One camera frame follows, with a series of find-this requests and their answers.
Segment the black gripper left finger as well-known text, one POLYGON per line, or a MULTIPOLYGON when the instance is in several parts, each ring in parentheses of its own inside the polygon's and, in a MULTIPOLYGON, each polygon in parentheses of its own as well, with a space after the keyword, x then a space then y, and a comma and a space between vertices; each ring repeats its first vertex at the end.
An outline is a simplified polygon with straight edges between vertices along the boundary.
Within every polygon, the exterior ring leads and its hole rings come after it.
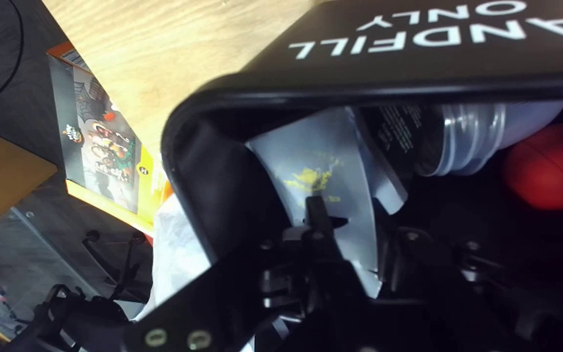
POLYGON ((348 262, 334 239, 344 217, 328 213, 322 196, 305 200, 305 219, 258 249, 256 294, 265 313, 314 313, 336 298, 332 284, 346 276, 348 262))

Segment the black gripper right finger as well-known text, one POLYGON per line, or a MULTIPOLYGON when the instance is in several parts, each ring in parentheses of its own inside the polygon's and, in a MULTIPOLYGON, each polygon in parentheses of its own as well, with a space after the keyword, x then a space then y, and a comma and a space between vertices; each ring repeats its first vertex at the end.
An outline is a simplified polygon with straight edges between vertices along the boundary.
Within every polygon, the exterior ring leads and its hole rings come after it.
POLYGON ((389 290, 422 290, 447 311, 490 309, 502 313, 549 313, 553 298, 506 266, 467 249, 447 247, 414 227, 394 227, 385 235, 385 278, 389 290))

